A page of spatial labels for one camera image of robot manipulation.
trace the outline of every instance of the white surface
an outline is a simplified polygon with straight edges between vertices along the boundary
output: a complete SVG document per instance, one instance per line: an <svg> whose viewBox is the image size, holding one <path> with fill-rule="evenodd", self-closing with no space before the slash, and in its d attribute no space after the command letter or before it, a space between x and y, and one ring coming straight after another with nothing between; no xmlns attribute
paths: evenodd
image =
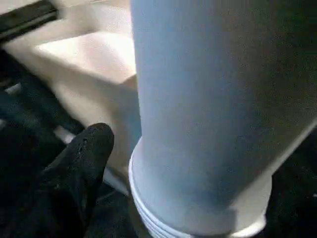
<svg viewBox="0 0 317 238"><path fill-rule="evenodd" d="M5 46L49 84L73 117L85 126L97 122L111 126L115 145L108 166L124 176L127 176L128 160L141 130L133 42L128 37L131 35L130 13L117 8L128 9L128 5L126 0L107 0L65 7L61 20L46 24ZM107 12L111 18L103 17ZM93 33L93 39L84 36L98 30L104 32ZM122 37L113 34L117 31ZM73 46L68 44L67 38L72 38L70 42L78 40L79 44L80 39L93 42L86 42L85 47ZM66 47L56 42L64 39ZM50 47L49 42L57 48ZM41 48L41 45L43 51L39 53L37 46Z"/></svg>
<svg viewBox="0 0 317 238"><path fill-rule="evenodd" d="M122 84L136 73L133 40L109 32L49 42L35 47L37 54L65 67Z"/></svg>

